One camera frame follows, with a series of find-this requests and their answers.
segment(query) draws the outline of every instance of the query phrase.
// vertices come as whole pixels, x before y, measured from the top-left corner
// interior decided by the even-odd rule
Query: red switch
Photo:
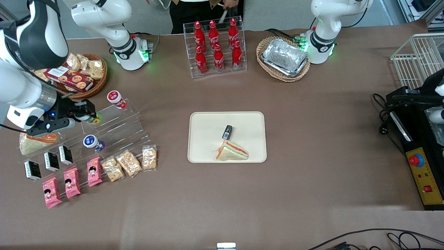
[[[429,193],[432,191],[432,187],[431,186],[424,186],[424,192]]]
[[[408,158],[408,161],[413,166],[416,166],[416,167],[419,167],[419,168],[424,165],[424,158],[420,154],[418,154],[418,153],[410,156]]]

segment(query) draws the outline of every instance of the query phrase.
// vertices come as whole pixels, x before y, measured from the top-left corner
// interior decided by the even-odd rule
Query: red bottle
[[[219,43],[219,32],[216,29],[216,22],[210,21],[210,32],[208,33],[210,39],[211,50],[214,52],[214,45]]]
[[[241,42],[239,42],[239,40],[234,42],[232,57],[233,57],[233,69],[239,70],[242,67],[242,50],[241,50]]]
[[[216,43],[214,45],[214,66],[217,73],[222,73],[225,69],[223,53],[221,51],[221,45]]]
[[[196,41],[196,47],[200,46],[202,53],[206,52],[206,46],[205,46],[205,35],[203,34],[203,31],[201,29],[201,24],[199,21],[194,22],[194,40]]]
[[[202,48],[200,46],[196,47],[196,63],[199,74],[206,75],[208,68],[206,67],[206,58],[202,53]]]
[[[230,29],[228,29],[228,42],[230,44],[230,51],[234,48],[234,42],[239,40],[239,31],[236,26],[238,22],[236,18],[231,18],[230,20]]]

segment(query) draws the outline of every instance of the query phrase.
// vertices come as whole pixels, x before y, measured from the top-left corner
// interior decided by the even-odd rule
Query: brown table surface
[[[371,227],[442,239],[444,212],[422,210],[405,159],[378,133],[379,107],[371,101],[372,93],[397,87],[389,56],[424,32],[425,22],[343,29],[328,61],[296,83],[258,65],[255,49],[268,32],[245,33],[248,71],[200,80],[190,77],[182,36],[163,36],[153,62],[134,72],[116,63],[104,39],[70,40],[70,51],[105,58],[108,84],[91,100],[100,110],[112,89],[130,98],[159,145],[159,168],[85,189],[49,210],[39,182],[25,179],[17,164],[18,135],[2,129],[0,246],[191,250],[236,242],[240,250],[303,250]],[[190,163],[189,119],[197,111],[262,112],[267,160]],[[340,241],[392,248],[383,232]]]

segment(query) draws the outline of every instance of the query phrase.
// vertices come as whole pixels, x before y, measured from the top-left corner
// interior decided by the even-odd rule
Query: yellow control box
[[[422,147],[406,152],[405,155],[421,195],[422,203],[424,205],[443,204],[443,199],[436,185],[435,178],[430,171],[430,166]]]

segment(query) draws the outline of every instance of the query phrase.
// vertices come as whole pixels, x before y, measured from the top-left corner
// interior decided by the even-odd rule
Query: foil container
[[[296,77],[308,62],[308,53],[283,39],[274,39],[262,53],[264,63],[289,77]]]

